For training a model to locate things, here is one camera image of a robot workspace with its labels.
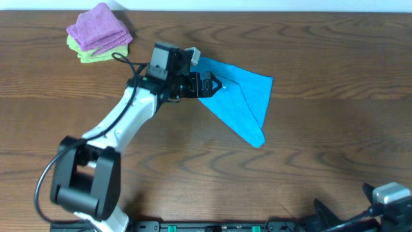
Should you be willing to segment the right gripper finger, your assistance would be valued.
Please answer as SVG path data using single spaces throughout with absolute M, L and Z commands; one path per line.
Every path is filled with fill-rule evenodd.
M 314 200 L 314 208 L 322 226 L 337 226 L 341 223 L 341 219 L 339 219 L 337 215 L 335 215 L 320 200 Z
M 375 187 L 368 183 L 364 183 L 362 185 L 362 191 L 370 203 L 373 203 L 373 190 L 374 189 Z

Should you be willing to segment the blue microfiber cloth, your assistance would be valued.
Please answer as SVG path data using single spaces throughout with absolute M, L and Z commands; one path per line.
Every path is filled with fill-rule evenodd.
M 222 87 L 199 101 L 254 148 L 265 143 L 263 125 L 274 78 L 201 57 L 193 72 L 213 73 Z

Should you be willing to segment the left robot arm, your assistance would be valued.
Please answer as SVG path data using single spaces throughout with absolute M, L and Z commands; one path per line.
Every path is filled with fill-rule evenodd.
M 48 165 L 53 168 L 50 200 L 79 218 L 66 225 L 80 231 L 128 231 L 130 217 L 118 206 L 121 155 L 141 126 L 165 102 L 209 98 L 222 83 L 212 72 L 192 72 L 200 60 L 195 48 L 181 49 L 157 42 L 148 63 L 132 63 L 120 53 L 112 57 L 128 64 L 128 79 L 118 104 L 81 138 L 62 139 Z

